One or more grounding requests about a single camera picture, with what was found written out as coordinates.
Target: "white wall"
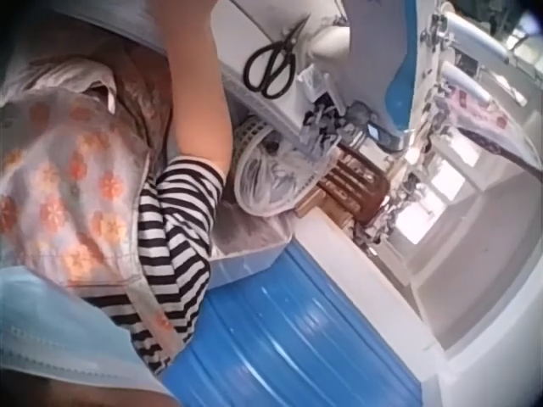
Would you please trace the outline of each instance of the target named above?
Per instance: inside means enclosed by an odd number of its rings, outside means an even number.
[[[458,205],[448,216],[453,223],[466,216],[466,203]],[[520,173],[486,191],[471,210],[465,235],[439,262],[432,259],[433,272],[417,287],[423,315],[445,349],[489,312],[533,252],[541,236],[541,186]]]
[[[532,270],[494,322],[440,375],[445,407],[531,407],[543,390],[543,257]]]

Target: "blue floor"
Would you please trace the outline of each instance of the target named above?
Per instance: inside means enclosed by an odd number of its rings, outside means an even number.
[[[207,295],[162,377],[185,407],[418,407],[421,386],[298,244]]]

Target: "blue sewing machine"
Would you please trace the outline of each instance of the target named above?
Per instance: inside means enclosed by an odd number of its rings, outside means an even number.
[[[437,81],[446,19],[435,0],[344,0],[349,37],[316,38],[311,56],[333,72],[350,121],[387,153],[409,146]]]

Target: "blue surgical mask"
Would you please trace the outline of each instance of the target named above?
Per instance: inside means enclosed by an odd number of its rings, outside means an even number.
[[[137,356],[128,331],[24,267],[0,269],[0,367],[171,396]]]

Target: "black scissors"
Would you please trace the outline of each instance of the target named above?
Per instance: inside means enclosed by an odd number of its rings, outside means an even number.
[[[260,48],[253,53],[244,67],[244,85],[252,92],[260,93],[266,99],[277,99],[284,95],[288,89],[292,86],[294,78],[296,76],[296,57],[294,55],[294,46],[298,41],[299,34],[303,30],[305,23],[309,19],[309,15],[306,15],[288,34],[282,41],[273,42],[265,47]],[[264,69],[264,75],[258,85],[251,83],[249,74],[253,63],[263,54],[271,52],[266,68]],[[279,55],[283,56],[283,61],[278,65],[276,69],[275,65]],[[270,94],[270,86],[272,83],[282,74],[288,67],[288,79],[283,89]]]

